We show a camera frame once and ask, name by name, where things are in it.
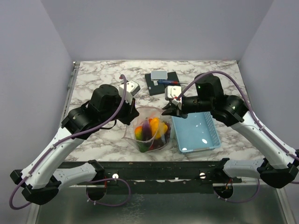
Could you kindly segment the yellow bell pepper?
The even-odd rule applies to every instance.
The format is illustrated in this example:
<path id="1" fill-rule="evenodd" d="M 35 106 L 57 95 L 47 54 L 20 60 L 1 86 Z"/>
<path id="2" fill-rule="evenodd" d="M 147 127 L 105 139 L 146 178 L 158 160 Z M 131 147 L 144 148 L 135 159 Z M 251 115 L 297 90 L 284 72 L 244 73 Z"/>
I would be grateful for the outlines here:
<path id="1" fill-rule="evenodd" d="M 162 122 L 159 118 L 153 118 L 150 120 L 152 137 L 159 139 L 166 134 L 168 126 L 165 122 Z"/>

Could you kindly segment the clear pink zip top bag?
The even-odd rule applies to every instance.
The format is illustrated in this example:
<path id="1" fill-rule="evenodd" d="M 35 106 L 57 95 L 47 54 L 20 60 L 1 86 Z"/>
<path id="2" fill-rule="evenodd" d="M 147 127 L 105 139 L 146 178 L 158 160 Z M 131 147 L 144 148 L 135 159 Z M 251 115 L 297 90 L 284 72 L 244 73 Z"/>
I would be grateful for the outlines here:
<path id="1" fill-rule="evenodd" d="M 152 106 L 141 106 L 137 111 L 139 116 L 126 126 L 122 138 L 141 153 L 168 146 L 172 131 L 171 117 L 162 115 L 161 109 Z"/>

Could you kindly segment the blue plastic basket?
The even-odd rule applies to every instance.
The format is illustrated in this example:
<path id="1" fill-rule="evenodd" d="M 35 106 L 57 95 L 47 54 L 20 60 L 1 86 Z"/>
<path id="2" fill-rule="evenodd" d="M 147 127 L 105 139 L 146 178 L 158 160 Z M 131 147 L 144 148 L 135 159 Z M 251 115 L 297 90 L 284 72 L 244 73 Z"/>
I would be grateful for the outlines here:
<path id="1" fill-rule="evenodd" d="M 179 151 L 183 154 L 214 150 L 221 146 L 210 112 L 190 113 L 186 119 L 172 117 L 172 124 Z"/>

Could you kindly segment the purple grape bunch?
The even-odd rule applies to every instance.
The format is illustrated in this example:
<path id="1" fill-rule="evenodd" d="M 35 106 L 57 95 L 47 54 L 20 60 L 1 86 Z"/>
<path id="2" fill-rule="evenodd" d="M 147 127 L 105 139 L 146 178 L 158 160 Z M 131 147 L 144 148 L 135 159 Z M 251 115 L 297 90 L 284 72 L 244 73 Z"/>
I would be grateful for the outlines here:
<path id="1" fill-rule="evenodd" d="M 155 122 L 151 128 L 154 136 L 153 148 L 159 149 L 165 147 L 170 140 L 170 124 L 167 122 Z"/>

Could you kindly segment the green leafy vegetable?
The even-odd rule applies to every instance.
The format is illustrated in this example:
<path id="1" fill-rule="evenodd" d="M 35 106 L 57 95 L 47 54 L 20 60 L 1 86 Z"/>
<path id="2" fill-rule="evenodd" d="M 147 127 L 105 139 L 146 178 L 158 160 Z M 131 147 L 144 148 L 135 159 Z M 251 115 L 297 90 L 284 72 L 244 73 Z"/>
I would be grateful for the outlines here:
<path id="1" fill-rule="evenodd" d="M 150 143 L 142 138 L 142 126 L 135 129 L 135 140 L 140 152 L 145 153 L 149 150 Z"/>

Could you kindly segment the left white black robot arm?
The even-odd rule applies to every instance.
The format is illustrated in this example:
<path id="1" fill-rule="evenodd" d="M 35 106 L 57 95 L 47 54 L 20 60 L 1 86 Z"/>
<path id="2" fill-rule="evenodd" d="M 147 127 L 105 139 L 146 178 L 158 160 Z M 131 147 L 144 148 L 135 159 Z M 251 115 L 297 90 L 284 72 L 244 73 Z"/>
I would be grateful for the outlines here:
<path id="1" fill-rule="evenodd" d="M 69 111 L 39 156 L 26 168 L 10 174 L 17 187 L 22 188 L 28 204 L 46 204 L 63 188 L 82 182 L 98 184 L 106 177 L 104 168 L 96 160 L 74 168 L 60 165 L 91 134 L 104 130 L 110 121 L 129 125 L 139 115 L 134 98 L 139 90 L 139 84 L 134 81 L 127 81 L 118 88 L 102 84 L 93 91 L 90 100 Z"/>

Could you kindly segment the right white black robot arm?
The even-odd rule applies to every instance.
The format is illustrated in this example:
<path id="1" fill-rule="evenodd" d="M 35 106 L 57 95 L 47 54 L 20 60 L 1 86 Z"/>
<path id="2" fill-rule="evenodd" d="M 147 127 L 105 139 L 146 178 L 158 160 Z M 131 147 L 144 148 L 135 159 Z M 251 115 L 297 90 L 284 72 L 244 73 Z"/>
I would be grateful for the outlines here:
<path id="1" fill-rule="evenodd" d="M 221 71 L 199 74 L 184 89 L 167 86 L 168 104 L 163 108 L 163 115 L 187 118 L 191 113 L 209 112 L 215 120 L 241 134 L 264 156 L 251 161 L 222 159 L 222 165 L 214 172 L 217 181 L 250 177 L 277 189 L 294 181 L 299 173 L 298 150 L 285 144 L 256 117 L 243 93 L 240 97 L 224 94 L 217 74 Z"/>

